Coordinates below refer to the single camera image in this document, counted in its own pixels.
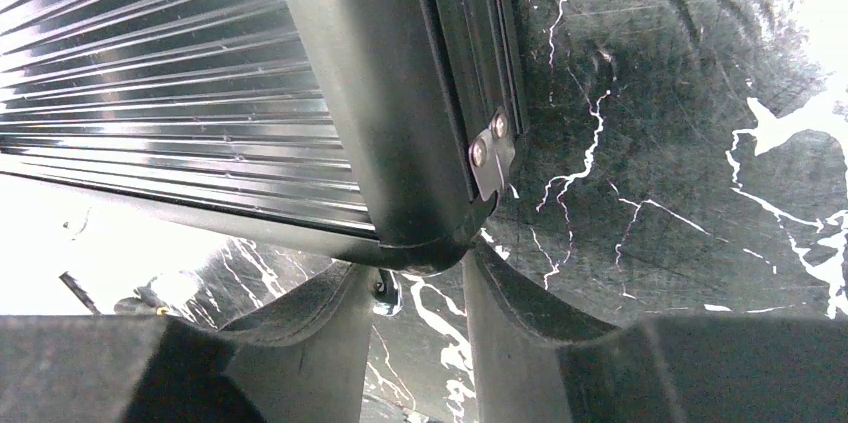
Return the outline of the black poker chip case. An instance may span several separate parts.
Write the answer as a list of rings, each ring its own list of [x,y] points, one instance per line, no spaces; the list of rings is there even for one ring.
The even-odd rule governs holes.
[[[439,273],[527,128],[514,21],[511,0],[1,0],[1,172]]]

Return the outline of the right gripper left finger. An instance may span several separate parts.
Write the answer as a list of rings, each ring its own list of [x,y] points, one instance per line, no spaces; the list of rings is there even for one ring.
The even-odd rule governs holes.
[[[373,269],[335,265],[209,330],[170,316],[5,316],[5,422],[355,422]]]

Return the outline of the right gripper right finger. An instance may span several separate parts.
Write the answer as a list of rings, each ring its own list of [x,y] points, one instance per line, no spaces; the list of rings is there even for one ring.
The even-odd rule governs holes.
[[[623,328],[512,268],[462,259],[484,422],[843,422],[847,326],[766,315],[660,315]]]

